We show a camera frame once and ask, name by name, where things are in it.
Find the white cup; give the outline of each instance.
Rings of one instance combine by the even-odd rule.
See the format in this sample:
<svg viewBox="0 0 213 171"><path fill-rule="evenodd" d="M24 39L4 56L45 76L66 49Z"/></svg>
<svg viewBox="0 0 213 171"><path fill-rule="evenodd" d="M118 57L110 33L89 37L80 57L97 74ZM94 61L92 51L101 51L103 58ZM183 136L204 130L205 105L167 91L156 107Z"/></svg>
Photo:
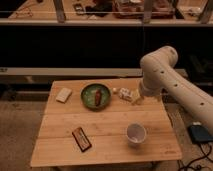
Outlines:
<svg viewBox="0 0 213 171"><path fill-rule="evenodd" d="M146 129L138 123L132 123L127 127L127 139L131 147L139 147L146 139Z"/></svg>

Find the cable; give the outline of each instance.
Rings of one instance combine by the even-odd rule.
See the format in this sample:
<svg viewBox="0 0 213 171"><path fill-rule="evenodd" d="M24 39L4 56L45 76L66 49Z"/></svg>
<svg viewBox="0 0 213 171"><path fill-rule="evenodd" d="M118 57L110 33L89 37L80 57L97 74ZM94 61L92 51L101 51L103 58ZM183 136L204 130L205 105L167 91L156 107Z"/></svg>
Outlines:
<svg viewBox="0 0 213 171"><path fill-rule="evenodd" d="M211 168L209 168L209 167L203 167L203 166L201 166L201 165L197 165L196 167L192 167L191 165L192 165L192 163L194 163L194 162L196 162L196 161L198 161L198 160L202 160L202 159L205 159L205 158L209 158L208 156L211 154L211 152L212 152L212 146L211 145L209 145L209 151L208 151L208 153L206 154L205 152L203 152L203 156L202 157L199 157L199 158L197 158L197 159L194 159L194 160L192 160L192 161L190 161L186 166L182 163L182 167L180 167L179 169L178 169L178 171L188 171L188 169L191 169L191 170L194 170L194 171L201 171L202 169L205 169L205 168L208 168L208 169L210 169L211 170Z"/></svg>
<svg viewBox="0 0 213 171"><path fill-rule="evenodd" d="M202 153L204 154L204 155L206 155L206 153L204 152L204 150L203 150L203 148L202 148L202 144L199 146L200 147L200 150L202 151ZM213 159L211 159L209 156L206 156L206 158L211 162L211 163L213 163Z"/></svg>

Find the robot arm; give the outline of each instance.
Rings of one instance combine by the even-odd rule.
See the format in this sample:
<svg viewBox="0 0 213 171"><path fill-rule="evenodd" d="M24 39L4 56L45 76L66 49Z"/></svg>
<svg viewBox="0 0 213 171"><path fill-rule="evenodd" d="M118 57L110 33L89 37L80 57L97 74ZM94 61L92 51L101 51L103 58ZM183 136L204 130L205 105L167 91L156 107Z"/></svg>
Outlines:
<svg viewBox="0 0 213 171"><path fill-rule="evenodd" d="M140 94L155 96L162 88L166 89L213 135L213 97L175 72L173 67L177 60L178 54L170 46L145 55L140 61L143 70L143 79L139 85Z"/></svg>

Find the small white block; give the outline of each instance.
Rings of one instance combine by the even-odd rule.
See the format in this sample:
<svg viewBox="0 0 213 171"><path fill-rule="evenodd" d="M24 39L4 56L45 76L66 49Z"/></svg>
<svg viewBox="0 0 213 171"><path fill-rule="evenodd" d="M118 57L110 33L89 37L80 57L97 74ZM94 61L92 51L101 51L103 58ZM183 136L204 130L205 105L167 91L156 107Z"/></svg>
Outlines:
<svg viewBox="0 0 213 171"><path fill-rule="evenodd" d="M56 100L65 103L68 97L72 94L72 90L68 88L62 88L56 96Z"/></svg>
<svg viewBox="0 0 213 171"><path fill-rule="evenodd" d="M114 88L112 89L113 94L117 94L117 93L118 93L118 90L119 90L118 88L115 88L115 87L114 87Z"/></svg>

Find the gray floor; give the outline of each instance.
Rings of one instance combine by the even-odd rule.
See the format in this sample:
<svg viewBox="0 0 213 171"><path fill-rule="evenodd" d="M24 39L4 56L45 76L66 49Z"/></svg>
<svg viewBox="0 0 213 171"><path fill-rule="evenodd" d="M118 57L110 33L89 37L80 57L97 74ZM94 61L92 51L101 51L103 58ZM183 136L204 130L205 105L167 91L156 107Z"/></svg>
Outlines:
<svg viewBox="0 0 213 171"><path fill-rule="evenodd" d="M17 91L2 93L0 99L0 171L52 171L53 168L30 168L29 163L35 139L41 124L43 111L48 98L48 91ZM187 112L170 98L164 98L165 107L171 124L183 152L183 163L202 156L201 151L193 145L186 132L186 126L194 120ZM211 167L213 164L203 159L196 164ZM112 165L62 168L63 170L147 170L143 165ZM177 161L166 161L158 165L158 171L178 170Z"/></svg>

